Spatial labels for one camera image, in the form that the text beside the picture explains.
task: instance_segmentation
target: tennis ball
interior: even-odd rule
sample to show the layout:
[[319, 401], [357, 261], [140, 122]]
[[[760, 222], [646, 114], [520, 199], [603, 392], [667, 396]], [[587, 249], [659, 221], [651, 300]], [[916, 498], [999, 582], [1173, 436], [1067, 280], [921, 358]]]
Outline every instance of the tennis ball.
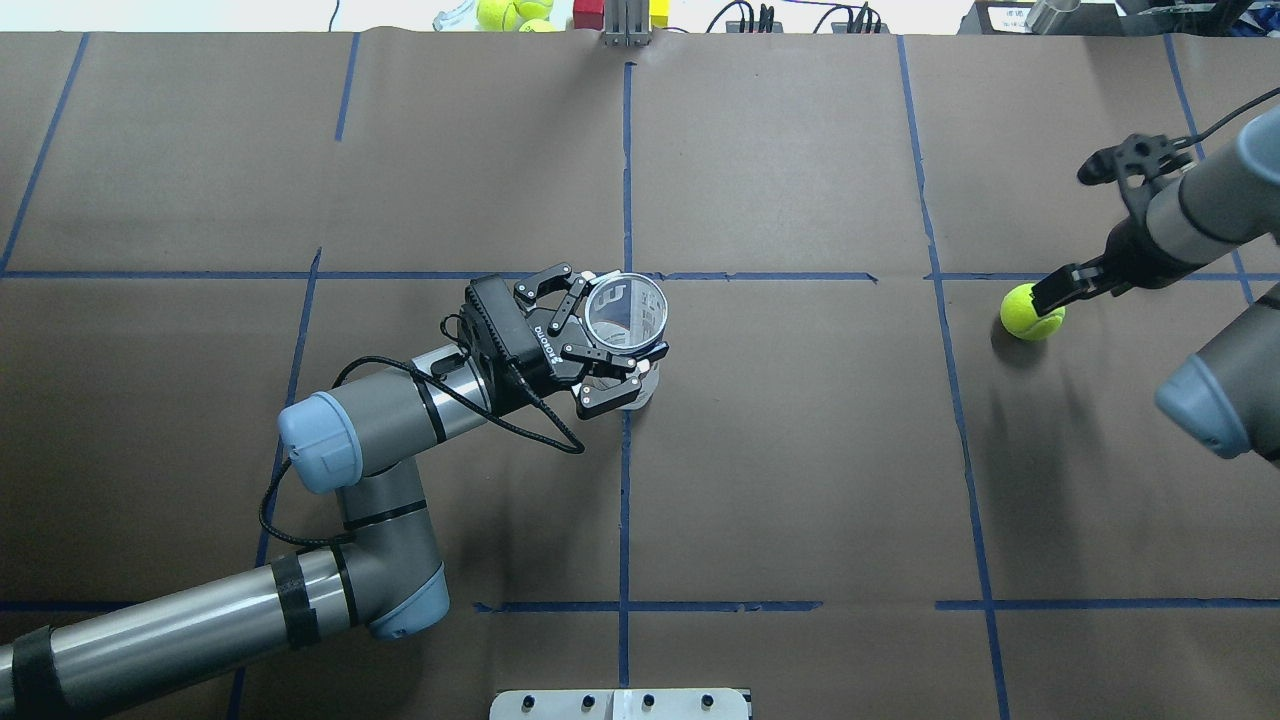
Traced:
[[530, 20], [545, 20], [552, 14], [554, 0], [513, 0], [520, 17]]
[[520, 13], [512, 0], [480, 0], [476, 5], [476, 22], [480, 29], [511, 31], [520, 24]]
[[556, 26], [547, 20], [534, 18], [531, 20], [525, 20], [525, 24], [520, 26], [520, 32], [556, 32]]
[[1037, 315], [1032, 306], [1032, 283], [1023, 283], [1000, 301], [1000, 324], [1018, 340], [1044, 340], [1062, 327], [1066, 307], [1059, 307], [1048, 315]]

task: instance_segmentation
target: clear plastic cup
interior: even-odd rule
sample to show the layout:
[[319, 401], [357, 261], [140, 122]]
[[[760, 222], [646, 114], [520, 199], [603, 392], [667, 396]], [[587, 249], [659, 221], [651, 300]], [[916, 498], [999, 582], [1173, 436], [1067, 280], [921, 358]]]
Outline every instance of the clear plastic cup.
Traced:
[[[658, 283], [637, 273], [618, 273], [595, 286], [586, 296], [584, 325], [591, 340], [620, 355], [640, 355], [662, 340], [667, 329], [667, 296]], [[637, 410], [649, 402], [658, 387], [658, 364], [640, 380], [640, 396], [623, 410]], [[618, 380], [596, 378], [602, 388]]]

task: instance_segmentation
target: blue tape line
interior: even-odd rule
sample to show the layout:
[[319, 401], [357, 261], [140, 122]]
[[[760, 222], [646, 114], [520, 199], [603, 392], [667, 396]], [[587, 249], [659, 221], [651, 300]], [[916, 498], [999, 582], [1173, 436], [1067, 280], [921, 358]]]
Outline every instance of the blue tape line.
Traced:
[[987, 603], [987, 644], [991, 650], [991, 673], [996, 684], [996, 705], [1001, 720], [1009, 720], [1009, 693], [1005, 689], [1005, 662], [1000, 651], [1000, 633], [996, 628], [996, 611], [991, 607], [991, 574], [987, 569], [987, 547], [982, 533], [982, 515], [978, 507], [978, 488], [973, 475], [973, 461], [969, 456], [969, 432], [965, 428], [964, 405], [960, 400], [960, 375], [956, 370], [955, 351], [951, 345], [951, 327], [947, 324], [946, 296], [942, 287], [942, 268], [938, 260], [937, 240], [933, 234], [933, 220], [929, 218], [929, 205], [924, 199], [924, 158], [920, 152], [920, 133], [915, 120], [915, 101], [911, 95], [911, 74], [908, 68], [906, 42], [897, 36], [897, 59], [902, 73], [902, 96], [906, 100], [906, 122], [911, 135], [911, 155], [915, 160], [915, 181], [920, 192], [920, 215], [924, 220], [924, 233], [929, 237], [929, 265], [933, 270], [933, 295], [938, 307], [938, 325], [942, 331], [942, 352], [947, 361], [947, 382], [951, 386], [951, 411], [955, 415], [956, 430], [960, 433], [960, 450], [964, 455], [964, 479], [969, 492], [969, 523], [973, 527], [973, 547], [978, 561], [978, 583], [982, 598]]
[[618, 687], [631, 684], [631, 410], [622, 411], [622, 492], [618, 506]]
[[63, 118], [67, 108], [67, 97], [72, 94], [72, 85], [79, 72], [81, 60], [84, 59], [84, 49], [88, 47], [88, 33], [81, 33], [79, 46], [76, 49], [76, 59], [72, 60], [72, 69], [67, 72], [67, 82], [63, 83], [63, 94], [58, 96], [58, 105], [54, 108], [54, 117], [49, 120], [49, 129], [45, 131], [45, 141], [40, 143], [40, 152], [36, 154], [36, 165], [31, 169], [27, 179], [27, 190], [18, 202], [18, 213], [13, 217], [13, 227], [9, 229], [9, 242], [4, 246], [4, 255], [0, 255], [0, 273], [9, 266], [13, 258], [13, 249], [18, 243], [18, 233], [22, 232], [22, 222], [27, 218], [27, 208], [31, 206], [31, 196], [36, 192], [36, 182], [40, 179], [40, 170], [45, 168], [45, 158], [49, 156], [49, 146], [54, 142], [54, 133], [58, 132], [58, 122]]
[[498, 606], [474, 602], [471, 606], [481, 615], [506, 615], [517, 612], [617, 612], [617, 602], [503, 602]]
[[997, 611], [1043, 610], [1280, 610], [1280, 600], [1251, 597], [1102, 597], [1075, 600], [942, 600], [942, 612], [972, 612], [993, 606]]
[[351, 101], [351, 81], [356, 77], [356, 55], [360, 53], [360, 33], [351, 36], [351, 55], [347, 56], [347, 79], [342, 85], [342, 105], [338, 106], [338, 129], [333, 138], [342, 142], [342, 133], [347, 129], [347, 102]]
[[655, 281], [870, 281], [870, 273], [644, 273]]
[[525, 273], [486, 270], [326, 270], [320, 273], [324, 281], [474, 281], [485, 275], [502, 275], [503, 279], [517, 281], [527, 278], [538, 270]]
[[822, 607], [817, 600], [767, 600], [744, 602], [662, 601], [630, 602], [632, 612], [812, 612]]
[[[470, 281], [484, 275], [502, 275], [513, 281], [527, 278], [530, 272], [490, 273], [485, 270], [324, 270], [323, 281]], [[311, 273], [301, 270], [10, 270], [12, 279], [40, 281], [305, 281]]]
[[[323, 249], [316, 249], [315, 258], [311, 259], [311, 270], [307, 273], [307, 292], [302, 299], [302, 316], [298, 319], [298, 338], [293, 343], [293, 364], [289, 368], [289, 387], [284, 393], [284, 406], [288, 407], [293, 405], [297, 400], [298, 391], [298, 373], [302, 369], [302, 352], [307, 345], [307, 328], [311, 325], [311, 302], [315, 300], [316, 295], [316, 281], [319, 278], [320, 270], [320, 254]], [[275, 443], [275, 461], [271, 466], [271, 475], [280, 471], [280, 465], [284, 461], [284, 445], [280, 441]], [[268, 521], [275, 515], [275, 498], [266, 506], [266, 519]], [[253, 566], [261, 568], [266, 562], [266, 546], [269, 542], [269, 536], [266, 530], [260, 530], [257, 536], [257, 553], [253, 557]]]
[[[311, 269], [307, 273], [307, 292], [302, 299], [302, 316], [298, 319], [298, 338], [293, 343], [293, 363], [289, 368], [289, 387], [284, 393], [284, 406], [288, 407], [293, 405], [297, 397], [298, 389], [298, 373], [302, 369], [302, 352], [307, 345], [307, 328], [311, 324], [311, 302], [315, 300], [316, 293], [316, 281], [319, 279], [320, 270], [320, 254], [324, 251], [323, 247], [316, 249], [315, 258], [311, 259]], [[280, 465], [284, 461], [284, 443], [279, 439], [275, 441], [275, 460], [271, 465], [271, 475], [280, 471]], [[275, 515], [275, 498], [268, 503], [265, 510], [266, 520], [270, 521]], [[266, 562], [266, 546], [270, 538], [266, 530], [260, 530], [257, 534], [257, 553], [253, 557], [253, 566], [261, 568]], [[227, 720], [237, 720], [239, 717], [241, 701], [244, 696], [244, 669], [239, 667], [236, 670], [236, 678], [232, 680], [232, 694], [227, 701]]]
[[1244, 272], [1244, 258], [1240, 258], [1239, 250], [1231, 251], [1231, 264], [1235, 265], [1235, 277], [1240, 281], [1240, 290], [1244, 292], [1244, 302], [1247, 305], [1253, 305], [1253, 288], [1249, 287], [1249, 274]]
[[0, 601], [0, 612], [114, 612], [137, 605], [132, 601]]
[[631, 70], [635, 63], [622, 67], [622, 269], [635, 272], [631, 260]]
[[[1196, 114], [1192, 113], [1190, 100], [1187, 99], [1187, 87], [1183, 85], [1183, 72], [1178, 67], [1178, 50], [1174, 47], [1174, 36], [1165, 33], [1165, 56], [1169, 59], [1169, 70], [1174, 76], [1174, 88], [1178, 90], [1178, 102], [1183, 106], [1183, 117], [1187, 118], [1187, 129], [1190, 135], [1199, 135], [1196, 128]], [[1196, 158], [1204, 161], [1204, 146], [1196, 143]], [[1244, 273], [1244, 259], [1238, 250], [1231, 251], [1231, 264], [1235, 265], [1235, 279], [1240, 282], [1240, 292], [1244, 293], [1244, 302], [1253, 305], [1253, 288]]]
[[[1044, 279], [1048, 273], [929, 273], [924, 275], [924, 279], [932, 281], [934, 278], [941, 278], [942, 281], [1009, 281], [1009, 282], [1039, 282]], [[1280, 281], [1280, 273], [1192, 273], [1183, 278], [1184, 281], [1196, 282], [1236, 282], [1240, 278], [1248, 281], [1266, 282], [1266, 281]]]
[[241, 701], [244, 697], [244, 669], [236, 669], [236, 678], [232, 680], [232, 697], [227, 701], [227, 720], [239, 720]]
[[302, 281], [302, 272], [275, 270], [12, 270], [14, 279], [41, 281]]

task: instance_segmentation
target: black cable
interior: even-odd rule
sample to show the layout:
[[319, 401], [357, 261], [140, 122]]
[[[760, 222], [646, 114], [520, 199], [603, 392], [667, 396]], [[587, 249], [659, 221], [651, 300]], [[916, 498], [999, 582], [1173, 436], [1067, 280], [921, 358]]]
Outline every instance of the black cable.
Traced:
[[818, 24], [813, 26], [813, 32], [810, 35], [818, 35], [818, 31], [822, 29], [822, 23], [827, 22], [827, 18], [829, 18], [832, 13], [837, 10], [845, 10], [846, 13], [849, 13], [849, 23], [845, 26], [846, 28], [845, 32], [850, 32], [847, 28], [854, 27], [854, 9], [850, 8], [849, 5], [835, 5], [831, 9], [828, 9], [827, 13], [822, 15], [822, 18], [818, 19]]
[[564, 439], [568, 441], [568, 445], [559, 442], [556, 438], [549, 438], [547, 436], [535, 433], [534, 430], [527, 430], [518, 425], [513, 425], [507, 420], [503, 420], [502, 418], [494, 415], [489, 410], [476, 405], [475, 402], [471, 402], [471, 400], [467, 398], [465, 395], [442, 383], [430, 374], [424, 373], [416, 366], [408, 363], [401, 363], [399, 360], [392, 360], [390, 357], [383, 357], [380, 355], [366, 355], [364, 357], [357, 357], [356, 360], [348, 363], [347, 366], [343, 368], [340, 373], [338, 373], [338, 379], [334, 380], [333, 387], [338, 387], [342, 383], [344, 383], [347, 380], [347, 375], [349, 375], [352, 370], [355, 370], [356, 368], [360, 368], [361, 365], [369, 365], [371, 363], [378, 365], [387, 365], [389, 368], [396, 368], [402, 373], [407, 373], [408, 377], [413, 378], [415, 380], [434, 387], [435, 389], [458, 401], [458, 404], [466, 407], [467, 410], [475, 413], [476, 415], [480, 415], [485, 420], [489, 420], [490, 423], [498, 425], [499, 428], [507, 432], [516, 433], [522, 438], [531, 439], [534, 442], [540, 442], [543, 445], [554, 447], [561, 452], [568, 452], [570, 455], [580, 455], [586, 450], [586, 446], [582, 445], [582, 441], [577, 439], [577, 436], [573, 434], [573, 430], [568, 429], [568, 425], [566, 425], [564, 421], [561, 420], [559, 416], [556, 415], [556, 413], [550, 407], [548, 407], [545, 402], [543, 402], [543, 398], [538, 397], [538, 393], [534, 392], [534, 388], [529, 387], [529, 383], [525, 380], [524, 375], [521, 375], [520, 370], [516, 369], [515, 361], [512, 361], [508, 365], [508, 372], [516, 380], [516, 384], [518, 384], [521, 389], [525, 391], [525, 395], [527, 396], [530, 404], [534, 405], [534, 407], [541, 410], [543, 415], [547, 415], [547, 418], [552, 421], [552, 424], [556, 425], [556, 429], [558, 429], [561, 433], [564, 434]]
[[710, 32], [710, 31], [716, 29], [716, 23], [722, 17], [724, 17], [724, 13], [730, 12], [730, 9], [732, 9], [733, 5], [737, 5], [739, 10], [744, 14], [744, 18], [742, 18], [742, 32], [750, 32], [748, 28], [755, 27], [755, 8], [753, 8], [751, 4], [748, 3], [746, 0], [731, 0], [728, 5], [724, 5], [723, 8], [721, 8], [721, 12], [716, 13], [716, 17], [712, 18], [710, 24], [707, 26], [707, 32]]
[[1262, 95], [1258, 95], [1253, 100], [1249, 100], [1244, 105], [1240, 105], [1239, 108], [1231, 110], [1230, 113], [1228, 113], [1226, 115], [1224, 115], [1221, 120], [1213, 123], [1207, 131], [1204, 131], [1204, 132], [1202, 132], [1199, 135], [1190, 135], [1190, 136], [1185, 136], [1185, 137], [1179, 137], [1178, 140], [1174, 141], [1174, 147], [1181, 150], [1184, 147], [1190, 147], [1192, 145], [1196, 145], [1197, 142], [1204, 142], [1206, 137], [1208, 137], [1208, 136], [1213, 135], [1215, 132], [1222, 129], [1222, 126], [1225, 126], [1226, 123], [1229, 123], [1229, 122], [1234, 120], [1235, 118], [1240, 117], [1242, 113], [1247, 113], [1247, 111], [1257, 108], [1258, 105], [1266, 102], [1267, 100], [1271, 100], [1276, 95], [1280, 95], [1280, 87], [1268, 90], [1268, 91], [1263, 92]]
[[861, 8], [859, 8], [858, 9], [858, 17], [854, 18], [854, 23], [851, 26], [849, 26], [849, 27], [845, 28], [845, 32], [846, 33], [855, 33], [856, 32], [856, 33], [861, 35], [863, 28], [867, 27], [867, 20], [870, 17], [867, 13], [869, 9], [870, 8], [868, 8], [865, 4]]
[[334, 544], [343, 544], [356, 539], [356, 536], [351, 533], [343, 533], [340, 536], [334, 536], [332, 538], [300, 538], [297, 536], [291, 536], [284, 530], [276, 528], [266, 519], [266, 510], [271, 506], [271, 501], [275, 498], [275, 493], [280, 489], [280, 480], [284, 479], [284, 474], [289, 471], [293, 466], [293, 461], [288, 457], [284, 462], [280, 462], [280, 468], [271, 475], [271, 483], [266, 486], [266, 495], [262, 496], [262, 502], [257, 506], [257, 524], [262, 525], [266, 534], [275, 539], [287, 542], [289, 544], [296, 544], [298, 547], [329, 547]]
[[467, 361], [471, 359], [471, 346], [462, 342], [462, 338], [460, 337], [461, 332], [460, 334], [453, 334], [449, 332], [448, 323], [452, 319], [457, 319], [458, 327], [462, 327], [462, 315], [458, 315], [457, 313], [449, 313], [448, 315], [444, 316], [444, 319], [440, 320], [440, 334], [453, 341], [453, 345], [457, 345], [458, 348], [462, 350], [462, 360]]

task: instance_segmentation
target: metal bracket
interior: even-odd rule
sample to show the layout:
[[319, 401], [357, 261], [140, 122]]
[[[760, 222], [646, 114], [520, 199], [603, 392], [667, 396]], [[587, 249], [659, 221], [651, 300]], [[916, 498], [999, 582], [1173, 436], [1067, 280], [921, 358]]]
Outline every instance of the metal bracket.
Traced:
[[507, 691], [489, 706], [489, 720], [750, 720], [751, 691], [653, 688]]
[[623, 47], [649, 45], [649, 0], [604, 0], [604, 44]]

